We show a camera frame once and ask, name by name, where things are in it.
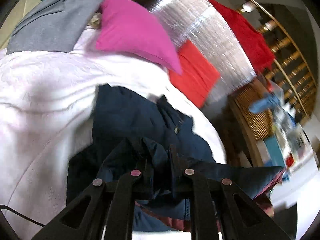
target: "white bedsheet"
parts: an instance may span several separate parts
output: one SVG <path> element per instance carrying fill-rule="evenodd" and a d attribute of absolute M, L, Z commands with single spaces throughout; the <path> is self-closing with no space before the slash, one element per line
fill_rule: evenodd
<path fill-rule="evenodd" d="M 124 86 L 152 101 L 164 94 L 193 117 L 193 131 L 215 160 L 226 162 L 216 130 L 166 71 L 133 55 L 96 51 L 98 34 L 86 29 L 71 53 L 0 51 L 0 204 L 43 224 L 65 207 L 68 160 L 92 141 L 89 117 L 99 84 Z M 23 240 L 41 228 L 4 213 Z"/>

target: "folded red cloth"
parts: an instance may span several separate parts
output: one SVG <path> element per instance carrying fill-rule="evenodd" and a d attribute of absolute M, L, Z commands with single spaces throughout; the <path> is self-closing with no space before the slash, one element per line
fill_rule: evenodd
<path fill-rule="evenodd" d="M 269 49 L 261 33 L 238 12 L 223 6 L 215 0 L 208 0 L 226 20 L 246 53 L 255 72 L 270 67 L 275 56 Z"/>
<path fill-rule="evenodd" d="M 203 106 L 220 73 L 189 40 L 180 48 L 182 75 L 169 70 L 172 85 L 180 90 L 196 107 Z"/>

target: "clear plastic wrap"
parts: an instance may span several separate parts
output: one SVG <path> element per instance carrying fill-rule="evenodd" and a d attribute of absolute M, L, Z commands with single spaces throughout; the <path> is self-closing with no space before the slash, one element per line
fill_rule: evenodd
<path fill-rule="evenodd" d="M 207 0 L 158 0 L 150 9 L 178 50 L 193 42 L 220 72 L 206 103 L 218 101 L 249 83 L 255 72 L 227 22 Z"/>

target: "magenta pillow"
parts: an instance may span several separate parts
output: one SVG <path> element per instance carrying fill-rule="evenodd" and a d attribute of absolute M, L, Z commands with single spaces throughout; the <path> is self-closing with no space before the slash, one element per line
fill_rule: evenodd
<path fill-rule="evenodd" d="M 105 0 L 96 48 L 131 52 L 182 74 L 178 54 L 155 16 L 131 0 Z"/>

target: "wire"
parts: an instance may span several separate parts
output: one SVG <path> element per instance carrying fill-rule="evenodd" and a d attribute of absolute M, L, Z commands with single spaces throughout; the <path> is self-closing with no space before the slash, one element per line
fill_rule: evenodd
<path fill-rule="evenodd" d="M 37 221 L 34 221 L 34 220 L 31 219 L 31 218 L 28 218 L 28 217 L 20 214 L 19 212 L 15 211 L 14 209 L 12 209 L 12 208 L 10 208 L 10 207 L 8 207 L 8 206 L 6 206 L 6 205 L 0 205 L 0 210 L 3 210 L 3 209 L 9 210 L 9 211 L 11 211 L 12 213 L 15 213 L 16 215 L 18 215 L 19 217 L 22 217 L 23 219 L 28 220 L 29 222 L 32 222 L 32 223 L 34 223 L 34 224 L 36 224 L 36 225 L 38 225 L 38 226 L 41 226 L 41 227 L 44 227 L 44 226 L 45 226 L 44 224 L 41 224 L 41 223 L 39 223 L 39 222 L 37 222 Z"/>

